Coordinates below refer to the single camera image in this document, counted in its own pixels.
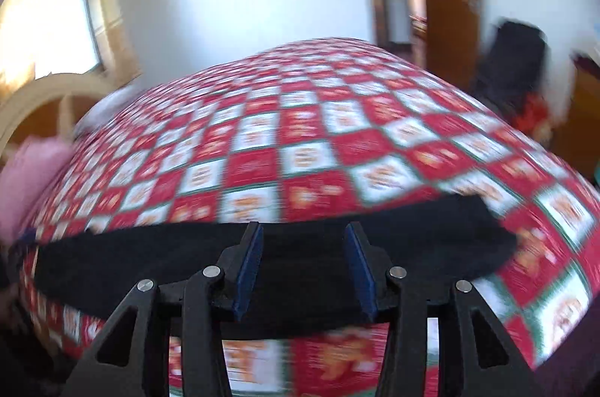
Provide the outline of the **black pants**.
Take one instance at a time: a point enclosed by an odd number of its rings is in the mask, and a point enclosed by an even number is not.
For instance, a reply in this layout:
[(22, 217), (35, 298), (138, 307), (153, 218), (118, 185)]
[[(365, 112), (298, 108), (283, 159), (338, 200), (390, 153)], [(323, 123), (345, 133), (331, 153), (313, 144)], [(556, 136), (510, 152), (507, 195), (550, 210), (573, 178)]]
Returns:
[[(478, 279), (517, 249), (477, 196), (438, 199), (357, 216), (369, 242), (418, 279)], [(229, 340), (290, 338), (362, 322), (343, 253), (349, 218), (268, 224), (249, 308), (224, 325)], [(107, 319), (136, 282), (179, 282), (240, 242), (241, 224), (182, 222), (83, 232), (42, 245), (33, 284), (46, 298)]]

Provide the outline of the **red checkered bed quilt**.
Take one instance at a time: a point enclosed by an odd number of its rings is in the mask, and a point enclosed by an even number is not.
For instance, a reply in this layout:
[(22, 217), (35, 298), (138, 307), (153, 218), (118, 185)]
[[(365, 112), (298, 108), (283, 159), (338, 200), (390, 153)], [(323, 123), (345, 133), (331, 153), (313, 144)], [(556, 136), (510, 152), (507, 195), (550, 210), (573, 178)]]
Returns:
[(532, 367), (599, 292), (599, 195), (485, 105), (357, 39), (282, 45), (140, 95), (85, 135), (40, 242), (165, 221), (300, 221), (478, 194), (520, 240), (475, 285)]

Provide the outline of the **black folding chair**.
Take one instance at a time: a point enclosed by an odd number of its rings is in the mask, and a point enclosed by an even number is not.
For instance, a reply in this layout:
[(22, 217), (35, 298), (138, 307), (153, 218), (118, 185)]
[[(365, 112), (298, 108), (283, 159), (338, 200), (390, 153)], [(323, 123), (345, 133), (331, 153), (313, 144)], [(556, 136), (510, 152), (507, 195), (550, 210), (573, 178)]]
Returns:
[(538, 91), (546, 53), (541, 29), (504, 20), (477, 64), (472, 95), (508, 122), (524, 111), (526, 99)]

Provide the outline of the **wooden dresser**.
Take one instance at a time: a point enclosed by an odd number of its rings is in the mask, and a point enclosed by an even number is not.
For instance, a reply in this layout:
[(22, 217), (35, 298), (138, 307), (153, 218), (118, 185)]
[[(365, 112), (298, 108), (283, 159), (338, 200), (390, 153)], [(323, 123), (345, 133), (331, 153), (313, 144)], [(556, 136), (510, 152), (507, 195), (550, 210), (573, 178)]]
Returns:
[(599, 65), (581, 53), (573, 55), (573, 62), (570, 108), (565, 121), (554, 130), (551, 151), (595, 183), (599, 167)]

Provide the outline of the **pink folded blanket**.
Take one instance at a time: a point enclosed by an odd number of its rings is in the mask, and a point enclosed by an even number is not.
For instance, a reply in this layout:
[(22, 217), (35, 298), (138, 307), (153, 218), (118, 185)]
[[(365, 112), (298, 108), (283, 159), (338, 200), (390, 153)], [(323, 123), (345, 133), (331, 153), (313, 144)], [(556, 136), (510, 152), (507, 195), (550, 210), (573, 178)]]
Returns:
[(74, 145), (59, 137), (28, 137), (1, 171), (1, 244), (12, 245), (42, 195), (73, 158)]

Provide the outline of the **cream wooden headboard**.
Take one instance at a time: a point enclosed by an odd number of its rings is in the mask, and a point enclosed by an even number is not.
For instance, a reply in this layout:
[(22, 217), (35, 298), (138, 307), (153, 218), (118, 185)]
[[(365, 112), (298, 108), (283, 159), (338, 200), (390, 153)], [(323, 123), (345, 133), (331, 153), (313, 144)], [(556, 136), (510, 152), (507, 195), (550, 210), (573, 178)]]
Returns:
[(97, 73), (49, 75), (22, 86), (1, 105), (1, 166), (29, 137), (70, 143), (76, 123), (115, 90)]

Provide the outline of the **window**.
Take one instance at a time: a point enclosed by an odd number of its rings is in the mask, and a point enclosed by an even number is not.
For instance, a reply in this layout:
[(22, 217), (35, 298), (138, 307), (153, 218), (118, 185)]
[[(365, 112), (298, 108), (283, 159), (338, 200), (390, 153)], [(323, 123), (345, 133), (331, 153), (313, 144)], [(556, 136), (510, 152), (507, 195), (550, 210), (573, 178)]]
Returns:
[(37, 79), (100, 70), (91, 16), (89, 0), (39, 0), (33, 60)]

